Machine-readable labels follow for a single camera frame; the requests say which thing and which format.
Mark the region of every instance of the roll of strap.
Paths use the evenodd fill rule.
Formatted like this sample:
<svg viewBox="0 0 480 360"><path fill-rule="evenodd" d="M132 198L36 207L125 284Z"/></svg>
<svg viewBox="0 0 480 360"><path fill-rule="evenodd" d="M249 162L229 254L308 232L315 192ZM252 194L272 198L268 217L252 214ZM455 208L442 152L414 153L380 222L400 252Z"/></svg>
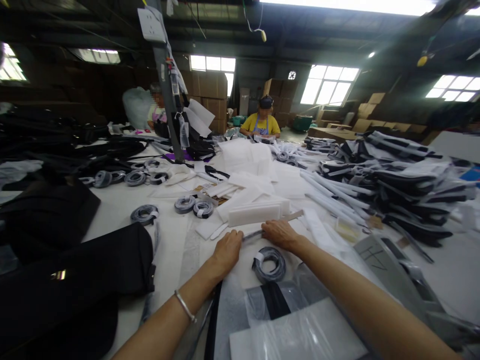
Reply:
<svg viewBox="0 0 480 360"><path fill-rule="evenodd" d="M111 183L110 184L120 184L124 181L127 173L123 170L119 171L110 171L111 174Z"/></svg>
<svg viewBox="0 0 480 360"><path fill-rule="evenodd" d="M93 186L95 179L93 177L79 177L78 180L80 180L83 184L87 185L89 188Z"/></svg>
<svg viewBox="0 0 480 360"><path fill-rule="evenodd" d="M159 217L159 209L155 205L142 205L136 208L130 215L133 223L140 223L143 226L151 225Z"/></svg>
<svg viewBox="0 0 480 360"><path fill-rule="evenodd" d="M175 202L175 211L178 214L187 214L194 209L195 198L193 196L182 196Z"/></svg>
<svg viewBox="0 0 480 360"><path fill-rule="evenodd" d="M142 162L134 163L130 167L132 168L132 170L145 170L145 165Z"/></svg>
<svg viewBox="0 0 480 360"><path fill-rule="evenodd" d="M159 172L150 176L150 184L160 185L169 179L169 175L166 172Z"/></svg>
<svg viewBox="0 0 480 360"><path fill-rule="evenodd" d="M130 187L142 185L147 180L147 174L142 170L135 170L125 176L125 183Z"/></svg>
<svg viewBox="0 0 480 360"><path fill-rule="evenodd" d="M282 152L279 152L277 155L276 155L276 159L279 161L279 162L286 162L288 159L289 159L289 155L285 152L285 151L282 151Z"/></svg>
<svg viewBox="0 0 480 360"><path fill-rule="evenodd" d="M262 269L264 261L271 260L275 263L275 268L272 271L265 272ZM286 272L285 259L276 248L266 246L255 255L253 258L252 270L255 272L257 279L262 283L279 282L281 281Z"/></svg>
<svg viewBox="0 0 480 360"><path fill-rule="evenodd" d="M193 206L193 213L197 218L208 219L214 212L214 206L208 201L198 201Z"/></svg>
<svg viewBox="0 0 480 360"><path fill-rule="evenodd" d="M112 174L106 170L100 170L95 175L93 186L95 188L106 188L112 182Z"/></svg>

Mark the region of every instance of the pile of straps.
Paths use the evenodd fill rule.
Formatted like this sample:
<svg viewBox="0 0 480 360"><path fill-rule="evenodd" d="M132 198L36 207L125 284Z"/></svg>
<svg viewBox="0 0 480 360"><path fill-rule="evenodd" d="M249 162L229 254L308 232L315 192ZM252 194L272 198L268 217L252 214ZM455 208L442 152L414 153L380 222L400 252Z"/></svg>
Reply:
<svg viewBox="0 0 480 360"><path fill-rule="evenodd" d="M476 184L459 179L451 159L427 146L373 131L335 149L319 174L375 191L370 201L382 221L429 246L452 236L443 225L456 203L476 197Z"/></svg>

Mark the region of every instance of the worker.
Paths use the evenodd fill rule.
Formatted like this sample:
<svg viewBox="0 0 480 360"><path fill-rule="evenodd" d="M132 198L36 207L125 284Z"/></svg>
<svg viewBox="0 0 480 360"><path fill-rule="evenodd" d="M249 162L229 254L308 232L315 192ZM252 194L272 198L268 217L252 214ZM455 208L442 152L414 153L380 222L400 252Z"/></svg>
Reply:
<svg viewBox="0 0 480 360"><path fill-rule="evenodd" d="M308 266L382 359L461 359L390 295L305 236L297 234L288 222L267 221L261 228L265 239L291 252ZM216 244L213 255L178 290L190 313L197 313L215 286L233 269L239 260L243 236L241 231L228 232ZM137 330L113 359L171 359L190 321L180 299L174 295Z"/></svg>
<svg viewBox="0 0 480 360"><path fill-rule="evenodd" d="M158 82L154 82L150 85L151 97L154 101L150 105L148 115L146 117L148 126L154 130L154 123L167 122L167 113L165 112L164 97L162 96L162 88Z"/></svg>
<svg viewBox="0 0 480 360"><path fill-rule="evenodd" d="M250 115L240 128L245 136L261 135L262 137L280 137L280 128L277 120L271 115L274 100L266 95L258 102L258 112Z"/></svg>

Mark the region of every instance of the bangle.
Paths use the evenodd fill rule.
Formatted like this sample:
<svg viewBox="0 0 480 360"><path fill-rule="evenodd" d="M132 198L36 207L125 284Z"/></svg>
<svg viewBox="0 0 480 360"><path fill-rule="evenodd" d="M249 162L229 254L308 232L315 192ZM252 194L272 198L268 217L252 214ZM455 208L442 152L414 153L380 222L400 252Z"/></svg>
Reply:
<svg viewBox="0 0 480 360"><path fill-rule="evenodd" d="M181 307L183 308L183 310L185 310L186 314L187 314L188 317L190 318L190 321L195 324L195 323L197 322L197 318L192 315L192 313L190 312L189 308L187 307L187 304L185 303L185 301L184 301L184 300L182 299L182 297L180 296L180 293L179 293L178 290L175 290L175 296L176 296L176 298L178 299L178 301L180 302Z"/></svg>

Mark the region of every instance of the purple fabric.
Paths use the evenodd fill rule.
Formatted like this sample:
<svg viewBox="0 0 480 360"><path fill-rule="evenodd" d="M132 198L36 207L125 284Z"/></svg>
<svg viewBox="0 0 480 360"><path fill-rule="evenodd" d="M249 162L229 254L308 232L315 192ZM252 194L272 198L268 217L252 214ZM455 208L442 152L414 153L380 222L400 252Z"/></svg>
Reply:
<svg viewBox="0 0 480 360"><path fill-rule="evenodd" d="M183 154L184 154L184 156L185 156L185 160L194 161L193 157L191 157L186 150L183 150ZM166 156L167 158L169 158L170 160L175 160L175 154L173 154L173 153L168 153L168 154L166 154L165 156ZM204 162L204 163L209 163L211 159L212 159L211 157L206 158L205 160L203 160L203 162Z"/></svg>

